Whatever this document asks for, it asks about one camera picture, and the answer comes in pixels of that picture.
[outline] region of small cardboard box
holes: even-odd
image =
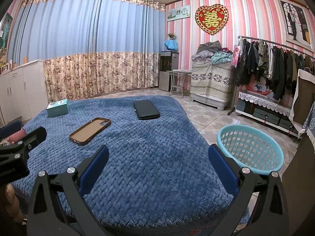
[[[66,114],[70,111],[67,99],[50,103],[47,107],[48,117]]]

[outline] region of light blue plastic basket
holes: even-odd
[[[226,157],[242,167],[250,167],[256,174],[269,175],[283,166],[281,147],[266,133],[250,126],[234,124],[220,129],[218,147]]]

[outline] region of curtain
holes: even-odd
[[[7,59],[44,60],[49,101],[158,86],[165,6],[152,0],[25,0]]]

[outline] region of black phone case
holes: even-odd
[[[150,100],[136,101],[133,103],[133,107],[140,120],[151,120],[160,117],[160,112]]]

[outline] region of person's hand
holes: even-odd
[[[14,222],[23,222],[24,215],[19,208],[19,200],[11,184],[0,187],[0,201]]]

